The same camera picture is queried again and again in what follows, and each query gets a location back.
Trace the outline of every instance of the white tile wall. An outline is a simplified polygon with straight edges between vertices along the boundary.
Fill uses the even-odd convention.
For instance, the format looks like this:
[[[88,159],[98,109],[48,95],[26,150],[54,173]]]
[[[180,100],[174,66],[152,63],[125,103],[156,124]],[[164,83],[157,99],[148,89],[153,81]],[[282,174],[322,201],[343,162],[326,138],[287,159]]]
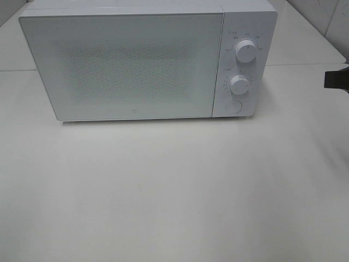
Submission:
[[[27,0],[0,0],[0,26],[25,3]]]
[[[326,38],[349,61],[349,0],[339,0]]]
[[[338,0],[288,0],[323,35],[333,16]]]

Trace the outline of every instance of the tile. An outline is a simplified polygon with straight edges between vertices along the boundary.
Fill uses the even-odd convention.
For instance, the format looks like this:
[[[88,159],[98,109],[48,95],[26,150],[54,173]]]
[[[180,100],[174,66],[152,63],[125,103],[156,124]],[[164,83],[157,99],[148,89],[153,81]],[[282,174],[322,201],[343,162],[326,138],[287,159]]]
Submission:
[[[340,0],[326,38],[349,61],[349,0]]]
[[[268,65],[344,63],[345,58],[289,3],[279,12]]]
[[[27,3],[26,0],[2,0],[0,2],[0,26],[25,3]]]
[[[289,2],[325,35],[338,0],[289,0]]]
[[[25,4],[0,27],[0,71],[30,70],[36,65],[18,22],[18,16],[29,4]]]

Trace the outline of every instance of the knob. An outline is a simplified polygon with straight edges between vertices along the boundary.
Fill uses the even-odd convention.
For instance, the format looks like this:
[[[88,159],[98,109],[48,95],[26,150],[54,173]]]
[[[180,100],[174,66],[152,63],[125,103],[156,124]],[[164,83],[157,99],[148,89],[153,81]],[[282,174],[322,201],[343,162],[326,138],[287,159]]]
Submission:
[[[241,40],[235,45],[235,54],[237,60],[242,63],[249,63],[255,59],[257,53],[257,44],[252,39]]]
[[[250,82],[243,75],[234,76],[229,82],[228,87],[231,92],[236,95],[241,95],[246,93],[251,85]]]

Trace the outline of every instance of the black object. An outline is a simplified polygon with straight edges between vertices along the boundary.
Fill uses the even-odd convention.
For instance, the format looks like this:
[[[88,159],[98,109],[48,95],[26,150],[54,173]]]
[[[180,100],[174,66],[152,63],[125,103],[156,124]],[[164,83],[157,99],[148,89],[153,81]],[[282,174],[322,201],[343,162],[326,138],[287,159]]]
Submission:
[[[324,87],[342,89],[349,93],[349,67],[339,71],[325,72]]]

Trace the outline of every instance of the microwave window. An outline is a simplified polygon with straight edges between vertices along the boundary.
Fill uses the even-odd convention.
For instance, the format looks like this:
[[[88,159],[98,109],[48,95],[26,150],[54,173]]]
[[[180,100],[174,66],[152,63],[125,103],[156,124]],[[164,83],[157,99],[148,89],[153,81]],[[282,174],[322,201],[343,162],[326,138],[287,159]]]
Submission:
[[[222,14],[40,17],[22,26],[60,120],[209,117]]]

